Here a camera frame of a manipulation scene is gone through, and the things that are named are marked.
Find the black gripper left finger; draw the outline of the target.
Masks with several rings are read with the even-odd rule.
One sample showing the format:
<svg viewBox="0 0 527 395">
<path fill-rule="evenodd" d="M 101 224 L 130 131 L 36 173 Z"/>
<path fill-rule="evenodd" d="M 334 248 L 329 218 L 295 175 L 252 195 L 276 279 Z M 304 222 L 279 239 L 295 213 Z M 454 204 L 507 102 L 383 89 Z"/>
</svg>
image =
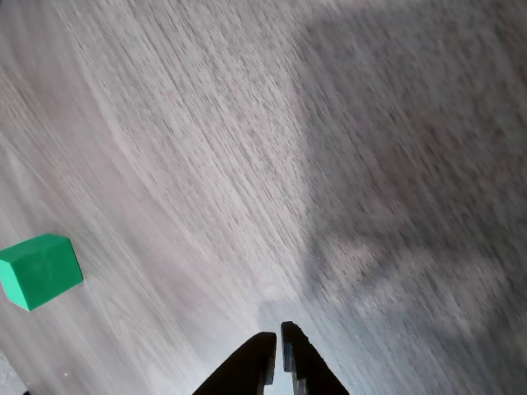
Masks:
<svg viewBox="0 0 527 395">
<path fill-rule="evenodd" d="M 259 332 L 233 352 L 195 391 L 194 395 L 262 395 L 273 384 L 277 349 L 274 332 Z"/>
</svg>

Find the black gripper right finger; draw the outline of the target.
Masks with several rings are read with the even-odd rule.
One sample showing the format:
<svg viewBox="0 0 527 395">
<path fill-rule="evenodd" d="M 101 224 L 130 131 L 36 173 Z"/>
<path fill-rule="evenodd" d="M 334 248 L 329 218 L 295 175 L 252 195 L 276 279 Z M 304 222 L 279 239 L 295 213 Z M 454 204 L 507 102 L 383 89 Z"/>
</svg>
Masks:
<svg viewBox="0 0 527 395">
<path fill-rule="evenodd" d="M 348 394 L 301 328 L 292 321 L 281 324 L 283 368 L 291 374 L 295 395 Z"/>
</svg>

